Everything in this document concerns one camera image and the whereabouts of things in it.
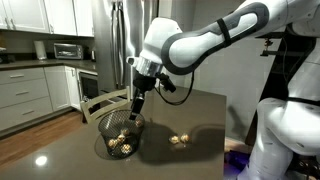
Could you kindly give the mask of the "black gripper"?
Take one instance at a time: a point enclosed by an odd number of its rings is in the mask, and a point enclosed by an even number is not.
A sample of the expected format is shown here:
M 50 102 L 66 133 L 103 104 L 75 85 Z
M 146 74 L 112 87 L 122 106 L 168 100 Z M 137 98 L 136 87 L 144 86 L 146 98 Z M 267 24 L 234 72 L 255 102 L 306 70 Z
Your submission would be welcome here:
M 135 120 L 139 115 L 145 101 L 143 93 L 151 91 L 154 88 L 155 83 L 156 79 L 154 77 L 144 76 L 140 73 L 135 75 L 133 79 L 133 85 L 139 93 L 133 99 L 129 117 L 130 120 Z

